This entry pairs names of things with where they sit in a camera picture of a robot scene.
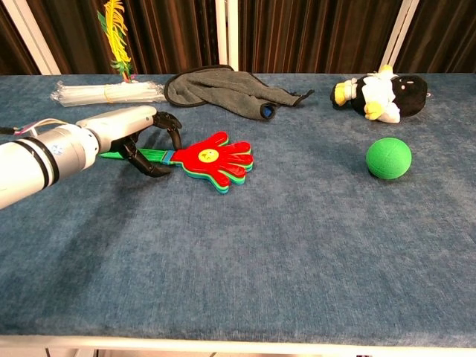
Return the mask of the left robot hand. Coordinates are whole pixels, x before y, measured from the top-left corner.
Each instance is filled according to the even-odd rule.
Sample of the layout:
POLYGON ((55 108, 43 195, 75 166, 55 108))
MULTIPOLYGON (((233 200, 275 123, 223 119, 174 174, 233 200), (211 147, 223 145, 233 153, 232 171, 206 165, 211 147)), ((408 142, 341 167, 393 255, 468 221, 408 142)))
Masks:
POLYGON ((179 130, 180 121, 168 112, 160 112, 153 106, 133 106, 105 112, 79 120, 76 124, 91 131, 99 144, 99 153, 117 152, 141 173, 158 178, 171 173, 165 166, 155 166, 142 153, 135 143, 145 129, 155 126, 165 129, 170 135, 174 149, 182 148, 179 130))

